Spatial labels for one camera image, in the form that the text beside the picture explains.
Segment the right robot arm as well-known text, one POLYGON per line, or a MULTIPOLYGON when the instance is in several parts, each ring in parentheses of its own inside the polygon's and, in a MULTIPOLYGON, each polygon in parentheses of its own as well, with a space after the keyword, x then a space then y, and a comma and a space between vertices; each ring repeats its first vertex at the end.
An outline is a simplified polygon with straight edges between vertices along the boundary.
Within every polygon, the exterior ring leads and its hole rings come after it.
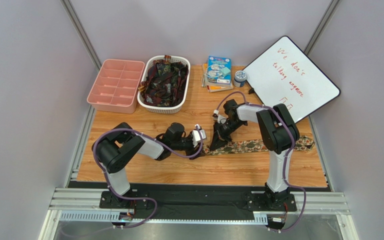
POLYGON ((232 142, 231 134, 248 122, 258 123, 263 144, 270 155, 263 199, 272 209, 288 203, 291 185, 287 168, 300 133, 286 105, 280 103, 269 107, 249 102, 238 104, 231 99, 223 105, 223 109, 226 117, 218 110, 213 112, 213 137, 209 149, 215 151, 232 142))

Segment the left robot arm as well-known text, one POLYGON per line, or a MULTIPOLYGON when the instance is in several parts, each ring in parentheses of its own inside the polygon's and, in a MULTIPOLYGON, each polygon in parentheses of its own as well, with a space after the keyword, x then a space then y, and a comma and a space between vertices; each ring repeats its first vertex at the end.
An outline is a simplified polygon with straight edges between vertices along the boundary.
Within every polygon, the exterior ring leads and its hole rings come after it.
POLYGON ((148 201, 131 193, 126 166, 136 156, 147 156, 162 161, 171 155, 194 159, 204 149, 207 134, 200 125, 186 134, 182 124, 172 123, 166 132, 151 137, 134 130, 126 122, 102 134, 92 145, 91 150, 96 164, 101 168, 108 185, 108 196, 101 204, 112 204, 125 208, 137 201, 148 201))

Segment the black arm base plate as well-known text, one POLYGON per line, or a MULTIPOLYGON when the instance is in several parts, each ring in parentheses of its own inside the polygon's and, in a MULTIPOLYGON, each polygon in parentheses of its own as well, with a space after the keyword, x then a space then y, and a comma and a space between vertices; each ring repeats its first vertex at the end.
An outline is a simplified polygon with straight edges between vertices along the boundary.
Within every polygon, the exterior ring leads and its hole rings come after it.
POLYGON ((254 212, 299 213, 297 201, 302 190, 293 187, 286 205, 270 208, 265 204, 264 186, 221 186, 221 185, 181 185, 132 183, 134 196, 147 197, 148 201, 135 202, 119 208, 112 204, 101 204, 109 189, 103 182, 74 182, 70 188, 86 187, 97 190, 99 210, 137 210, 136 218, 149 216, 156 207, 153 220, 203 220, 203 221, 247 221, 254 219, 254 212))

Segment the patterned paisley necktie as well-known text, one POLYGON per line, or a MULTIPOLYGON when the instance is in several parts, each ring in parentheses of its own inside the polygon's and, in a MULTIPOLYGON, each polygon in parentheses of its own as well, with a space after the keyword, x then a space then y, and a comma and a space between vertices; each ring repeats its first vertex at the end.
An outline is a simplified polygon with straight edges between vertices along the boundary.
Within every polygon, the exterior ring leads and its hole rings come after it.
MULTIPOLYGON (((296 141, 294 150, 308 152, 315 146, 315 141, 306 135, 300 136, 296 141)), ((219 156, 228 154, 245 154, 255 152, 268 152, 269 150, 264 145, 262 139, 244 140, 237 142, 229 142, 227 145, 217 148, 216 150, 210 150, 209 145, 204 145, 201 151, 203 156, 219 156)))

